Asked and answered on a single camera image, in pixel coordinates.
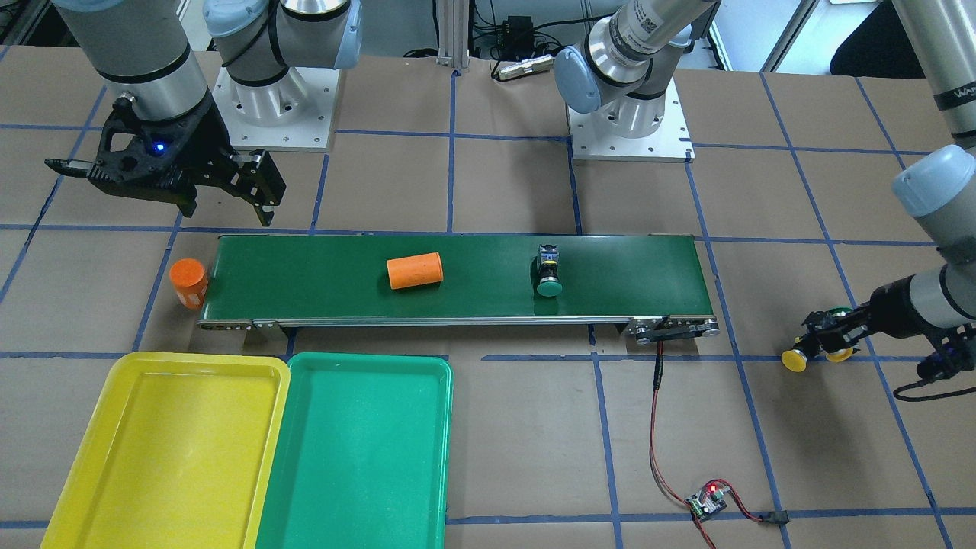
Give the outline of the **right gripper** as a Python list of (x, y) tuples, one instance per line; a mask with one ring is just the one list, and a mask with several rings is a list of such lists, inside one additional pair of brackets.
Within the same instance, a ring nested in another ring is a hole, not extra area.
[(264, 228), (271, 226), (286, 183), (265, 149), (240, 153), (212, 96), (169, 120), (143, 120), (136, 99), (115, 98), (102, 127), (95, 160), (45, 159), (60, 176), (87, 178), (113, 197), (171, 203), (191, 217), (200, 185), (250, 203)]

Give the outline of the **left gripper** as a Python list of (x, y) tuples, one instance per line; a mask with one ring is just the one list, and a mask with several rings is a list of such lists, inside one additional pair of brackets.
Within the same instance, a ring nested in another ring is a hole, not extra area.
[(910, 299), (910, 278), (876, 288), (868, 302), (853, 308), (851, 315), (838, 323), (827, 318), (826, 310), (815, 310), (803, 320), (802, 337), (815, 340), (821, 352), (857, 345), (865, 337), (881, 333), (896, 339), (920, 334), (920, 314)]

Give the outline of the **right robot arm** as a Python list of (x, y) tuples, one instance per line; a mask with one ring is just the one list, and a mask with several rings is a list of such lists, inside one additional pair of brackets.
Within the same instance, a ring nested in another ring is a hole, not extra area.
[[(250, 203), (271, 225), (286, 183), (264, 147), (240, 152), (169, 1), (56, 1), (64, 24), (113, 94), (91, 161), (46, 159), (112, 197), (171, 203), (191, 217), (197, 187)], [(352, 69), (359, 1), (206, 1), (210, 38), (239, 116), (261, 127), (310, 110), (301, 69)]]

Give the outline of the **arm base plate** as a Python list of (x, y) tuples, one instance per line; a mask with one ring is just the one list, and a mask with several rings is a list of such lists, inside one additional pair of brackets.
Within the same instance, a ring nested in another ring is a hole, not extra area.
[(221, 69), (212, 93), (234, 149), (327, 153), (343, 76), (337, 69), (292, 67), (278, 82), (249, 87)]
[(592, 114), (567, 107), (566, 117), (578, 160), (687, 163), (696, 157), (674, 79), (658, 98), (624, 96)]

